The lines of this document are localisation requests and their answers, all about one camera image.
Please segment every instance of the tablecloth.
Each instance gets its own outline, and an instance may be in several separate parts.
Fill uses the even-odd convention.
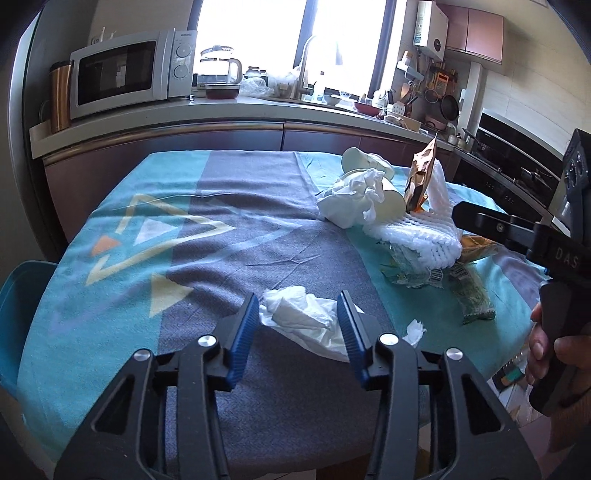
[[[404,188],[407,169],[396,167]],[[542,280],[503,250],[477,262],[497,315],[462,325],[447,290],[410,290],[379,270],[387,252],[361,229],[323,220],[318,192],[342,174],[318,153],[177,151],[149,155],[91,214],[41,300],[23,352],[19,400],[28,428],[57,459],[110,379],[138,348],[184,347],[234,313],[244,295],[289,285],[336,298],[344,288],[384,330],[413,319],[419,347],[457,346],[491,376],[519,350]],[[490,198],[449,185],[460,198]],[[174,389],[167,456],[174,457]],[[321,468],[371,447],[378,395],[348,364],[324,359],[260,327],[245,376],[217,395],[233,478]]]

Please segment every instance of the water heater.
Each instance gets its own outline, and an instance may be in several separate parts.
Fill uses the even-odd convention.
[[[435,2],[418,3],[417,26],[413,44],[431,58],[443,60],[447,40],[447,17]]]

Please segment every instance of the blue gripper pad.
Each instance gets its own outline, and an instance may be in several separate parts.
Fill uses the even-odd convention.
[[[355,378],[363,388],[366,388],[369,385],[369,372],[367,369],[371,364],[371,346],[355,305],[346,290],[339,294],[336,313]]]
[[[228,369],[226,381],[231,388],[234,388],[244,374],[255,330],[259,325],[257,296],[251,294],[247,297],[237,314],[227,320],[229,321],[225,322],[225,325],[229,326],[229,330],[221,333],[225,338],[222,339],[220,336],[217,338],[224,349],[223,363]]]

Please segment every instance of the orange triangle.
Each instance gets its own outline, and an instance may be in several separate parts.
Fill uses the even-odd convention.
[[[119,240],[115,240],[110,236],[103,235],[99,238],[99,241],[95,243],[95,246],[92,247],[92,252],[90,252],[91,257],[95,257],[102,252],[106,252],[107,250],[111,250],[111,248],[115,248],[121,245]]]

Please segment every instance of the kitchen countertop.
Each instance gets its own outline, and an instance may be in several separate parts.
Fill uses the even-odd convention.
[[[373,133],[427,144],[432,137],[398,127],[384,121],[362,115],[312,104],[238,97],[235,100],[172,99],[146,103],[98,113],[72,123],[72,126],[53,135],[40,135],[40,126],[31,128],[31,153],[33,158],[57,152],[75,144],[119,132],[145,127],[216,121],[266,122],[292,121],[357,128]],[[437,146],[451,151],[453,146],[438,141]]]
[[[509,189],[511,192],[515,193],[515,195],[517,195],[527,205],[529,205],[536,212],[538,212],[544,220],[551,220],[552,214],[544,207],[544,205],[542,205],[542,203],[540,203],[539,200],[532,197],[524,189],[520,188],[518,185],[513,183],[513,181],[508,176],[498,172],[487,163],[483,162],[482,160],[479,160],[478,158],[470,155],[469,153],[463,150],[460,150],[459,148],[454,148],[454,153],[458,155],[463,161],[476,167],[478,170],[486,173],[490,178],[496,180],[501,185]]]

